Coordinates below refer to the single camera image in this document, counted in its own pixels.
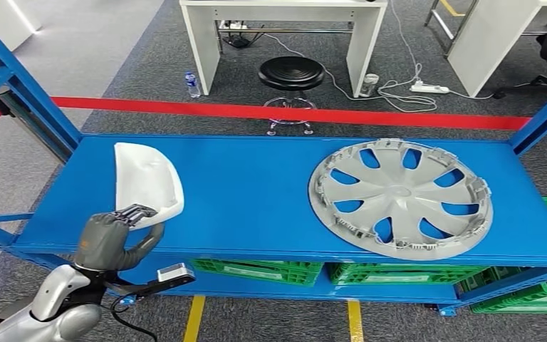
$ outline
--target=white cable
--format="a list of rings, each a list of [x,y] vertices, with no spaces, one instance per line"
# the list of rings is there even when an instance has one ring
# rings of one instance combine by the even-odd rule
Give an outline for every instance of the white cable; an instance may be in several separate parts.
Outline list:
[[[302,53],[298,52],[298,51],[295,51],[291,48],[289,48],[286,44],[282,43],[282,41],[280,41],[280,39],[278,39],[278,37],[274,37],[270,34],[267,34],[265,33],[264,34],[265,36],[269,37],[269,38],[272,38],[272,39],[275,39],[282,47],[284,47],[288,52],[291,52],[291,53],[295,53],[301,57],[305,57],[305,55],[303,55]],[[403,85],[406,85],[406,84],[409,84],[411,82],[413,82],[415,80],[415,78],[412,78],[411,80],[409,81],[406,81],[406,82],[402,82],[402,83],[398,83],[397,81],[388,81],[386,82],[383,86],[381,86],[380,88],[378,88],[377,92],[380,96],[377,96],[377,97],[374,97],[374,98],[352,98],[351,96],[349,96],[349,94],[347,94],[346,91],[344,91],[337,83],[336,83],[336,78],[334,77],[334,75],[328,71],[328,69],[324,67],[324,71],[330,76],[330,78],[332,78],[332,83],[333,85],[335,86],[335,88],[337,88],[341,93],[343,93],[343,95],[345,95],[345,97],[349,100],[352,100],[352,101],[364,101],[364,100],[377,100],[377,99],[384,99],[386,100],[390,105],[392,105],[393,107],[395,107],[395,109],[403,112],[403,113],[417,113],[417,112],[428,112],[428,111],[431,111],[431,110],[436,110],[437,109],[437,104],[435,103],[435,100],[433,100],[432,98],[428,98],[428,97],[425,97],[425,96],[418,96],[418,95],[414,95],[414,96],[399,96],[399,95],[394,95],[394,94],[390,94],[390,93],[386,93],[384,90],[385,89],[390,89],[390,88],[394,88],[394,87],[397,87],[397,86],[403,86]],[[420,68],[421,66],[418,66],[417,69],[415,69],[417,72],[420,71]],[[393,103],[391,101],[391,99],[395,99],[395,100],[399,100],[403,103],[419,103],[419,104],[423,104],[423,105],[430,105],[431,108],[427,108],[427,109],[420,109],[420,110],[405,110],[399,106],[397,106],[395,103]]]
[[[384,85],[380,86],[377,89],[377,93],[380,96],[376,96],[374,98],[353,98],[353,97],[349,96],[349,94],[347,94],[347,92],[344,91],[336,83],[336,78],[334,77],[334,75],[330,71],[328,71],[328,69],[325,66],[323,66],[324,71],[330,76],[330,78],[332,78],[332,83],[335,86],[335,88],[337,88],[341,93],[343,93],[343,95],[347,99],[349,99],[351,101],[384,99],[391,106],[393,106],[395,109],[397,109],[397,110],[399,110],[403,113],[419,113],[419,112],[430,112],[432,110],[436,110],[437,109],[437,102],[434,98],[429,98],[427,96],[420,96],[420,95],[401,96],[401,95],[395,95],[395,94],[391,94],[391,93],[387,92],[387,90],[391,89],[391,88],[395,88],[395,87],[398,87],[398,86],[405,86],[405,85],[411,84],[412,82],[415,82],[415,81],[421,81],[420,73],[422,72],[422,64],[416,62],[416,57],[415,57],[414,53],[412,52],[412,47],[408,44],[408,42],[407,42],[407,40],[404,36],[402,22],[400,20],[400,17],[397,15],[397,12],[395,10],[395,6],[394,6],[393,2],[394,2],[393,0],[389,0],[389,3],[391,4],[391,11],[393,12],[393,16],[395,17],[395,20],[397,20],[397,25],[399,26],[400,37],[402,38],[402,41],[405,44],[405,46],[408,50],[408,53],[410,54],[410,58],[412,59],[412,63],[414,64],[414,76],[410,80],[405,81],[405,82],[401,82],[401,83],[399,83],[395,80],[387,81]],[[275,39],[288,52],[295,53],[295,54],[297,54],[301,57],[305,57],[305,55],[303,55],[302,53],[289,48],[286,44],[282,43],[282,41],[280,41],[280,39],[278,39],[277,37],[272,36],[272,35],[267,34],[267,33],[265,33],[264,35],[269,37],[269,38]],[[475,97],[471,97],[471,96],[467,96],[467,95],[462,95],[461,93],[457,93],[453,90],[450,90],[449,92],[452,93],[452,94],[461,96],[463,98],[469,98],[469,99],[472,99],[472,100],[486,100],[486,99],[491,98],[493,96],[493,95],[490,95],[486,98],[475,98]],[[403,103],[415,103],[415,104],[420,104],[420,105],[426,105],[426,106],[429,106],[429,107],[424,108],[424,109],[417,109],[417,110],[405,110],[405,109],[399,107],[398,105],[396,105],[395,103],[393,103],[391,101],[392,99],[393,100],[398,100],[398,101],[403,102]]]

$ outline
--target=white desk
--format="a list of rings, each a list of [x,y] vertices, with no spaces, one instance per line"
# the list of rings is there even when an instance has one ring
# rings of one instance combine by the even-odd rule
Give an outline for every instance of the white desk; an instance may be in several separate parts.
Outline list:
[[[210,92],[219,63],[214,21],[352,21],[346,61],[353,96],[357,97],[387,8],[387,0],[180,0],[179,3],[205,95]]]
[[[547,17],[547,0],[479,0],[447,57],[470,96],[479,93],[538,15]]]
[[[0,39],[10,51],[40,27],[40,23],[14,0],[0,0]]]

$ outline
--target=yellow floor line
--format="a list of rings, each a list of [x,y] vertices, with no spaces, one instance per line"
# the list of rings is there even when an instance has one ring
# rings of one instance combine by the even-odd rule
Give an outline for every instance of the yellow floor line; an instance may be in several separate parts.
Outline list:
[[[183,342],[196,342],[198,339],[198,331],[200,330],[200,320],[202,319],[203,308],[204,296],[194,296],[194,299],[192,299],[192,307],[189,310],[189,317],[187,318]]]
[[[464,14],[460,14],[460,13],[456,12],[454,7],[452,7],[452,5],[450,5],[449,2],[447,2],[447,0],[440,0],[440,2],[442,3],[442,5],[444,5],[444,7],[447,9],[447,11],[451,15],[453,15],[453,16],[464,16]]]
[[[349,314],[349,333],[351,334],[351,342],[364,342],[360,301],[347,301],[347,312]]]

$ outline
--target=water bottle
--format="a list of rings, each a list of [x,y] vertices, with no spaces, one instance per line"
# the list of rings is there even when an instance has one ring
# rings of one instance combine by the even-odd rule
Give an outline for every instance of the water bottle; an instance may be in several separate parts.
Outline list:
[[[190,98],[200,97],[200,88],[198,88],[196,76],[191,71],[185,73],[185,84],[187,86],[187,92],[189,93]]]

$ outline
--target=black stool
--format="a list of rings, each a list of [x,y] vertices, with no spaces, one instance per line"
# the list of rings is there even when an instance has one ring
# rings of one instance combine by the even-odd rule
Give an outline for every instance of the black stool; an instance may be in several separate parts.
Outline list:
[[[313,102],[307,100],[304,91],[315,88],[324,81],[324,67],[309,58],[287,56],[270,59],[261,64],[259,79],[271,88],[286,91],[285,96],[272,98],[265,107],[316,109]],[[313,134],[307,121],[287,121],[269,119],[268,135],[275,135],[279,125],[305,125],[305,134]]]

